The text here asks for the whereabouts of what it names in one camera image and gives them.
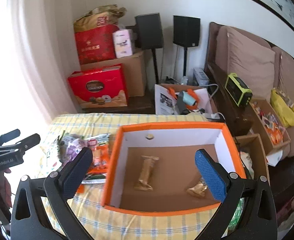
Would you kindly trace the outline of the person left hand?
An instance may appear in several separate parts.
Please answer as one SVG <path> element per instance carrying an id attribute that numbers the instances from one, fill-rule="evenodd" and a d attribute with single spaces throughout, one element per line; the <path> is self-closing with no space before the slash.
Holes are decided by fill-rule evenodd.
<path id="1" fill-rule="evenodd" d="M 5 173 L 11 173 L 11 170 L 7 168 L 6 170 L 0 172 L 0 194 L 7 207 L 12 207 L 11 186 L 7 178 L 4 176 Z"/>

